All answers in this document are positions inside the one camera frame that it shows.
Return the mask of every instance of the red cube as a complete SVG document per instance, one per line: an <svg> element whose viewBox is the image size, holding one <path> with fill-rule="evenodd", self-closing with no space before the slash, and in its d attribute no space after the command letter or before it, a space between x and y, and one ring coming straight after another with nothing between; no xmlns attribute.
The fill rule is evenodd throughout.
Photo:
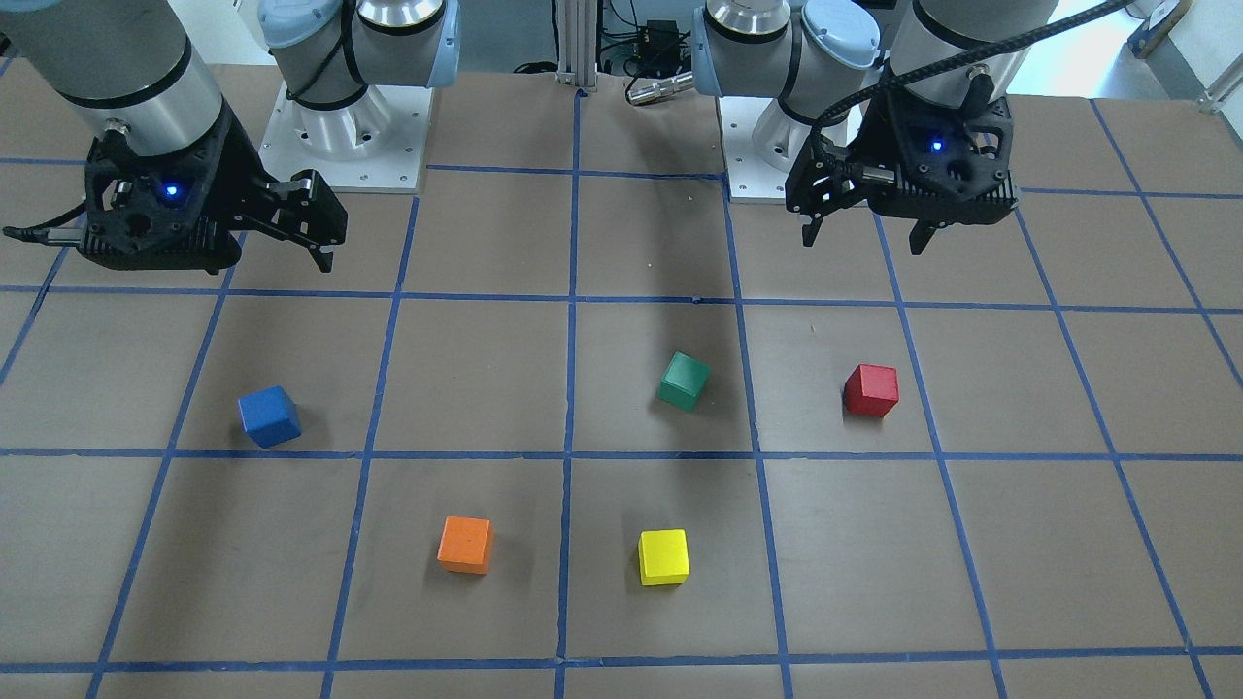
<svg viewBox="0 0 1243 699"><path fill-rule="evenodd" d="M897 369L859 364L846 379L846 410L860 415L885 417L897 404Z"/></svg>

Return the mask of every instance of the yellow cube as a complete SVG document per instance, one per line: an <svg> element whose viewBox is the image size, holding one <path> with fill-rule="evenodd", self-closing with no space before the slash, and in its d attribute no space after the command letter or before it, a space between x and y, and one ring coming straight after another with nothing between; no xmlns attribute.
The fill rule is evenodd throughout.
<svg viewBox="0 0 1243 699"><path fill-rule="evenodd" d="M680 585L691 575L686 530L666 529L639 535L639 581L645 586Z"/></svg>

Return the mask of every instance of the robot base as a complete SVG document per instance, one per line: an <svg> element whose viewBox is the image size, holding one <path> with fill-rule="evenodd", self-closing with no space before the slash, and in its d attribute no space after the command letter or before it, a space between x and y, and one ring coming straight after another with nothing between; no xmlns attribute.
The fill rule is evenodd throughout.
<svg viewBox="0 0 1243 699"><path fill-rule="evenodd" d="M717 103L721 149L725 152L725 167L730 175L730 199L740 204L784 204L786 178L809 129L804 127L798 133L773 132L773 137L789 137L793 142L783 146L781 154L767 152L767 146L766 152L761 152L756 147L753 133L764 109L774 101L768 97L722 97ZM793 123L788 118L783 121ZM774 119L769 119L768 126L779 127L773 122ZM854 138L860 123L863 114L855 107L846 118L844 141ZM837 141L835 133L825 133ZM771 162L782 162L786 169L774 168Z"/></svg>
<svg viewBox="0 0 1243 699"><path fill-rule="evenodd" d="M423 177L428 129L431 119L433 91L425 87L377 86L392 108L392 132L384 148L360 160L337 160L313 153L302 143L301 122L286 98L286 86L267 119L264 143L259 148L267 172L287 177L312 168L318 170L334 192L375 194L418 194Z"/></svg>

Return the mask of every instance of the metal post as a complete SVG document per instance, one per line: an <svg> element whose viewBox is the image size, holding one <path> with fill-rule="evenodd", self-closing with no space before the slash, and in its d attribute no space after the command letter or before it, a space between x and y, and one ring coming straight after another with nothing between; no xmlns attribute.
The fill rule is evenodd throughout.
<svg viewBox="0 0 1243 699"><path fill-rule="evenodd" d="M595 0L562 0L557 5L561 56L557 81L595 91L597 15Z"/></svg>
<svg viewBox="0 0 1243 699"><path fill-rule="evenodd" d="M1201 112L1216 114L1222 111L1222 102L1229 100L1241 85L1243 85L1243 55L1234 58L1231 67L1208 86L1208 90L1196 100L1196 104L1199 104Z"/></svg>

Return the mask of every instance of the gray floor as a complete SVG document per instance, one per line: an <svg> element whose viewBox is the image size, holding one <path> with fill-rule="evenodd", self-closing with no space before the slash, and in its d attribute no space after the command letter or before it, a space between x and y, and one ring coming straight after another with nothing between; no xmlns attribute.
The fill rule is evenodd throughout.
<svg viewBox="0 0 1243 699"><path fill-rule="evenodd" d="M218 76L257 136L278 76ZM912 259L858 209L803 249L723 199L711 100L622 85L464 75L332 275L4 245L0 695L1243 697L1218 119L1016 97L1021 215ZM85 127L20 60L0 104L0 218L62 210ZM842 409L860 362L884 420ZM235 400L276 383L306 434L261 453ZM436 565L449 514L486 577ZM670 527L691 577L643 588Z"/></svg>

